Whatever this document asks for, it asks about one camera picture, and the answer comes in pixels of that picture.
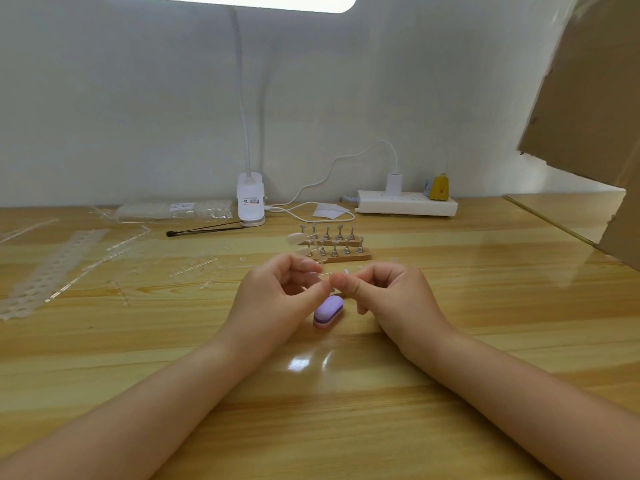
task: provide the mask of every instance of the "white paper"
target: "white paper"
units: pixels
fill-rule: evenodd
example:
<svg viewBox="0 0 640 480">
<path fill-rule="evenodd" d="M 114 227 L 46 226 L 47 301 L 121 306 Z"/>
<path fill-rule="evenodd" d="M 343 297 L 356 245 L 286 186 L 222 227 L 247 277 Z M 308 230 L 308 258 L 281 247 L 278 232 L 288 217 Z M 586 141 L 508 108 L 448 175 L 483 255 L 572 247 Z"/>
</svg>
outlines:
<svg viewBox="0 0 640 480">
<path fill-rule="evenodd" d="M 194 202 L 174 203 L 169 212 L 177 212 L 178 210 L 193 210 Z"/>
<path fill-rule="evenodd" d="M 314 217 L 326 217 L 327 219 L 337 219 L 345 212 L 348 212 L 344 207 L 340 207 L 335 203 L 319 203 L 314 212 Z"/>
</svg>

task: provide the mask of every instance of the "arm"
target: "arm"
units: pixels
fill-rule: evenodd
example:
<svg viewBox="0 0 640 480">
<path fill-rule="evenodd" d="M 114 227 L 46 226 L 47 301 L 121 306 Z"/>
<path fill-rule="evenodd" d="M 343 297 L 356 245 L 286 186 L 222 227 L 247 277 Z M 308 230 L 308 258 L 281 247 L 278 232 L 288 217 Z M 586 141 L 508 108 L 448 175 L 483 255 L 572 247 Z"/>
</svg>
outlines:
<svg viewBox="0 0 640 480">
<path fill-rule="evenodd" d="M 638 415 L 456 331 L 418 268 L 379 264 L 331 282 L 409 360 L 561 478 L 640 477 Z"/>
<path fill-rule="evenodd" d="M 238 382 L 329 296 L 322 267 L 279 255 L 252 269 L 210 341 L 0 462 L 0 478 L 148 479 Z"/>
</svg>

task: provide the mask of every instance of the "cardboard box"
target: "cardboard box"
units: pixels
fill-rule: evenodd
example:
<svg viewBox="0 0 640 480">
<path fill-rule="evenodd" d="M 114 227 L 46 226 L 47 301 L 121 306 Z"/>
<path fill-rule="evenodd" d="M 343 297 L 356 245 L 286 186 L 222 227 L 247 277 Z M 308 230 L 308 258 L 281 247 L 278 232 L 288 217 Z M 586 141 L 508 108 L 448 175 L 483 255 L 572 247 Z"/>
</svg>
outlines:
<svg viewBox="0 0 640 480">
<path fill-rule="evenodd" d="M 640 0 L 578 0 L 518 149 L 625 188 L 598 247 L 640 270 Z"/>
</svg>

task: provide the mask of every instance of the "wall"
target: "wall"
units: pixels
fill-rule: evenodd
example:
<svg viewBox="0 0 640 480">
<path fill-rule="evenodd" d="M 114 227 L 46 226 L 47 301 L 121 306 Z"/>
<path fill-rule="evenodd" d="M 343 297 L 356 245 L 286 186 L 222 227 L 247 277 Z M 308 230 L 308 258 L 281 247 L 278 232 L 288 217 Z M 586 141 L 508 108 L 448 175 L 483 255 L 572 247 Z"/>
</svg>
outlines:
<svg viewBox="0 0 640 480">
<path fill-rule="evenodd" d="M 358 0 L 342 15 L 239 9 L 253 167 L 270 202 L 391 140 L 404 190 L 605 188 L 515 147 L 573 0 Z M 231 196 L 243 169 L 220 6 L 0 0 L 0 206 Z M 386 150 L 302 194 L 382 188 Z"/>
</svg>

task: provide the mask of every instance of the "wooden base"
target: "wooden base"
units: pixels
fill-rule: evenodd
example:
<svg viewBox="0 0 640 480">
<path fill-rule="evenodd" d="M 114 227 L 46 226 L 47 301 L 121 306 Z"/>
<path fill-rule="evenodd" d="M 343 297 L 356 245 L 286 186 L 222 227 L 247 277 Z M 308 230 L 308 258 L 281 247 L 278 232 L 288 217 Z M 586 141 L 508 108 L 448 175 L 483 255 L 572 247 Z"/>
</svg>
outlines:
<svg viewBox="0 0 640 480">
<path fill-rule="evenodd" d="M 329 247 L 325 247 L 326 250 L 326 256 L 320 256 L 320 250 L 315 250 L 312 249 L 311 250 L 311 256 L 309 256 L 309 259 L 313 259 L 315 261 L 319 261 L 319 262 L 325 262 L 325 263 L 331 263 L 331 262 L 349 262 L 349 261 L 368 261 L 370 259 L 373 259 L 373 256 L 371 254 L 371 250 L 368 250 L 367 248 L 364 248 L 364 252 L 363 253 L 357 253 L 356 249 L 357 246 L 350 246 L 349 249 L 351 250 L 351 252 L 349 254 L 342 254 L 342 250 L 344 248 L 338 248 L 338 256 L 334 257 L 331 256 L 331 251 L 333 250 L 333 246 Z"/>
<path fill-rule="evenodd" d="M 342 236 L 342 240 L 338 241 L 338 244 L 336 244 L 337 246 L 356 246 L 360 243 L 360 236 L 359 235 L 354 235 L 354 240 L 352 241 L 348 241 L 347 240 L 348 235 L 343 235 Z M 323 244 L 325 246 L 331 246 L 333 247 L 333 239 L 335 239 L 334 237 L 332 237 L 329 241 L 323 241 L 322 240 L 322 236 L 318 236 L 317 241 L 313 240 L 313 241 L 305 241 L 305 242 L 300 242 L 299 246 L 306 246 L 308 244 L 311 244 L 312 246 L 316 245 L 316 242 L 318 243 L 318 245 L 322 246 Z"/>
</svg>

